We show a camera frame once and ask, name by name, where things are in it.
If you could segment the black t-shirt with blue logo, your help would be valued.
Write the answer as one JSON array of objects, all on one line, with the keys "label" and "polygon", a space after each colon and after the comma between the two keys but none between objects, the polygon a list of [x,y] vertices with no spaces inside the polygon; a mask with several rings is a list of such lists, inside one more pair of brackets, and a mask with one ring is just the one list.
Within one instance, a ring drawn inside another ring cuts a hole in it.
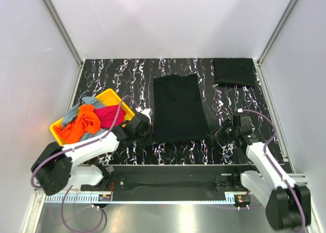
[{"label": "black t-shirt with blue logo", "polygon": [[157,142],[197,141],[208,136],[209,127],[196,74],[155,78],[153,94]]}]

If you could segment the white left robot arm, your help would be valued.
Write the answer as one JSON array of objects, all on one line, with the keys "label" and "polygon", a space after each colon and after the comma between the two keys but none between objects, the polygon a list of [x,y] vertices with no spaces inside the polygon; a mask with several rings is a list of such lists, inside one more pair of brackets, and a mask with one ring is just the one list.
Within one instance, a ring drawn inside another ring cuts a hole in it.
[{"label": "white left robot arm", "polygon": [[111,172],[97,158],[134,142],[149,141],[152,114],[150,108],[144,109],[111,131],[82,142],[63,146],[56,142],[48,144],[31,168],[31,184],[43,189],[48,196],[71,186],[105,190],[113,180]]}]

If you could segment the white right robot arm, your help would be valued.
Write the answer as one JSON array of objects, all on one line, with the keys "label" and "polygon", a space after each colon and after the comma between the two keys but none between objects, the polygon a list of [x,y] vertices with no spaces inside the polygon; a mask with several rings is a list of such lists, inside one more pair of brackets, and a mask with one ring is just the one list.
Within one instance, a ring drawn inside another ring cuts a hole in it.
[{"label": "white right robot arm", "polygon": [[299,231],[311,224],[310,190],[298,185],[280,166],[269,151],[268,143],[254,133],[249,115],[239,113],[225,120],[211,137],[220,143],[235,143],[255,165],[251,170],[235,170],[217,185],[253,193],[274,230]]}]

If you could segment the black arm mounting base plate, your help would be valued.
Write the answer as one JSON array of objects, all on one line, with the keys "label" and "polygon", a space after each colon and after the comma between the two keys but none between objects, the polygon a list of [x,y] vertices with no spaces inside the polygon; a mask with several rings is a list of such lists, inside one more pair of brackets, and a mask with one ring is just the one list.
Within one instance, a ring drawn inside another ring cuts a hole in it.
[{"label": "black arm mounting base plate", "polygon": [[217,191],[218,186],[240,187],[242,172],[257,168],[254,165],[111,165],[113,171],[107,183],[97,186],[82,185],[82,191],[108,191],[112,182],[114,191],[134,188],[200,188]]}]

